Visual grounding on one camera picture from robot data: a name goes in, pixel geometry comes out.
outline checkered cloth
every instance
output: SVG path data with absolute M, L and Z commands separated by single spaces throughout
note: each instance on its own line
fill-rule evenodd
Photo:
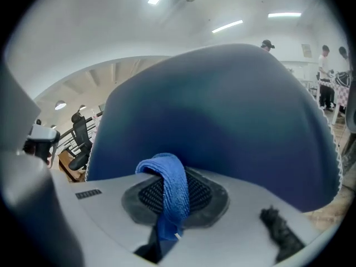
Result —
M 349 98 L 349 91 L 350 91 L 349 87 L 344 87 L 344 86 L 340 86 L 336 83 L 330 83 L 330 82 L 325 82 L 325 81 L 318 81 L 318 84 L 334 89 L 338 93 L 338 101 L 337 101 L 338 104 L 340 106 L 346 107 L 347 100 Z

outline white ceiling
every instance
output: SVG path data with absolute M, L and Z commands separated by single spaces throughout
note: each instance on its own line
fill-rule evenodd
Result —
M 173 56 L 253 33 L 310 27 L 320 0 L 38 0 L 7 49 L 9 69 L 30 97 L 75 72 L 135 56 Z M 268 20 L 271 12 L 302 12 Z M 242 19 L 218 34 L 212 30 Z M 69 84 L 70 88 L 80 88 Z
M 80 105 L 93 108 L 105 103 L 117 86 L 163 59 L 165 57 L 127 58 L 74 74 L 51 86 L 36 99 L 36 104 L 41 109 L 38 118 L 47 126 L 62 125 L 71 119 Z M 55 104 L 58 100 L 64 100 L 67 106 L 56 111 Z

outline cap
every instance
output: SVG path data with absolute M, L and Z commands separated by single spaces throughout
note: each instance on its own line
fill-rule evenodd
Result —
M 265 39 L 262 42 L 262 47 L 275 48 L 274 45 L 271 43 L 271 41 L 269 39 Z

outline black mesh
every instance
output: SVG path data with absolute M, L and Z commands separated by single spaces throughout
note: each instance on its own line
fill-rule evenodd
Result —
M 80 193 L 76 193 L 76 196 L 79 200 L 84 199 L 84 198 L 88 198 L 91 196 L 95 196 L 95 195 L 99 195 L 101 194 L 101 191 L 99 189 L 94 189 L 94 190 L 89 190 L 89 191 L 85 191 L 85 192 L 80 192 Z
M 193 176 L 186 173 L 189 191 L 190 214 L 200 211 L 211 201 L 211 189 Z M 139 192 L 140 201 L 151 211 L 160 214 L 163 211 L 163 178 L 145 187 Z

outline white shirt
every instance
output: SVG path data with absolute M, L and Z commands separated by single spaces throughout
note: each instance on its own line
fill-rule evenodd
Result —
M 325 72 L 329 71 L 328 59 L 325 56 L 320 55 L 318 63 L 319 63 L 319 67 L 321 67 Z M 326 74 L 320 72 L 320 79 L 329 79 L 329 77 Z

